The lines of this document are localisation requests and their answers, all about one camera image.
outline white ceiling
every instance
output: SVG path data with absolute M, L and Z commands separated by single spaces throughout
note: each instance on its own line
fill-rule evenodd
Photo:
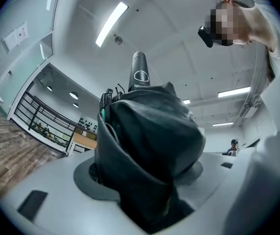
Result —
M 95 44 L 96 38 L 120 1 L 129 9 L 99 48 Z M 241 1 L 253 3 L 253 0 Z M 67 2 L 70 0 L 60 0 L 59 6 Z M 237 118 L 247 95 L 219 99 L 217 94 L 250 86 L 256 63 L 264 60 L 264 51 L 257 52 L 260 45 L 256 43 L 206 47 L 197 31 L 204 24 L 205 15 L 219 0 L 73 2 L 76 6 L 69 15 L 69 22 L 65 23 L 69 25 L 67 33 L 55 35 L 60 42 L 63 39 L 64 50 L 60 51 L 59 46 L 55 46 L 53 52 L 72 59 L 104 91 L 114 89 L 117 83 L 127 89 L 133 53 L 142 51 L 147 57 L 151 84 L 173 83 L 179 98 L 191 100 L 188 107 L 201 127 L 211 128 L 214 123 Z M 58 10 L 57 13 L 62 15 L 63 11 Z M 120 36 L 123 44 L 115 44 L 114 35 Z
M 99 111 L 99 101 L 68 77 L 61 74 L 52 65 L 49 64 L 44 67 L 44 69 L 37 75 L 36 80 L 42 81 L 45 86 L 44 89 L 50 95 L 54 95 L 66 102 L 70 107 L 74 107 L 72 104 L 77 103 L 79 105 L 78 110 L 81 111 L 83 115 L 96 119 Z M 49 85 L 52 86 L 51 92 L 46 88 L 46 86 Z M 70 92 L 77 92 L 78 99 L 76 100 L 72 98 Z

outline table leg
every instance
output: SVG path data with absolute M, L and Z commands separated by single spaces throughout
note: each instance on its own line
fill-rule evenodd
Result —
M 75 146 L 76 146 L 76 143 L 72 142 L 71 147 L 70 147 L 70 151 L 68 153 L 69 157 L 73 155 L 73 150 L 74 150 Z

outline person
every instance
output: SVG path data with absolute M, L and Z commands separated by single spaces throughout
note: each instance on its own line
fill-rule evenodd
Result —
M 207 17 L 205 30 L 213 42 L 223 46 L 252 41 L 264 44 L 271 82 L 280 74 L 280 15 L 269 0 L 254 1 L 254 7 L 250 8 L 237 0 L 222 0 Z
M 233 139 L 232 140 L 232 147 L 230 149 L 228 149 L 227 151 L 227 156 L 232 156 L 235 157 L 238 151 L 238 148 L 236 147 L 236 144 L 238 144 L 238 142 Z

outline recessed light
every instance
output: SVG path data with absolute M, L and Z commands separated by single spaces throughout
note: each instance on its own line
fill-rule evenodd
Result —
M 71 95 L 74 99 L 78 99 L 78 93 L 77 93 L 77 92 L 71 92 L 70 95 Z
M 231 124 L 233 124 L 233 122 L 230 122 L 230 123 L 216 123 L 216 124 L 213 124 L 213 126 L 231 125 Z
M 185 99 L 183 100 L 184 104 L 189 104 L 190 103 L 190 99 Z
M 128 6 L 123 2 L 120 2 L 117 7 L 113 10 L 110 17 L 107 19 L 105 25 L 101 29 L 99 36 L 96 39 L 96 44 L 101 47 L 107 34 L 110 32 L 116 21 L 121 17 L 121 15 L 128 9 Z
M 236 89 L 236 90 L 231 90 L 231 91 L 226 91 L 226 92 L 219 92 L 218 97 L 248 93 L 250 91 L 250 89 L 251 89 L 251 87 L 249 86 L 249 87 L 245 87 L 245 88 L 241 88 L 241 89 Z

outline white shirt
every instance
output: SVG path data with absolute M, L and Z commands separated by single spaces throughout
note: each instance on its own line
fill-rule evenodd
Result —
M 280 15 L 269 0 L 254 0 L 255 6 L 268 21 L 275 37 L 275 51 L 269 51 L 270 63 L 275 76 L 280 74 Z

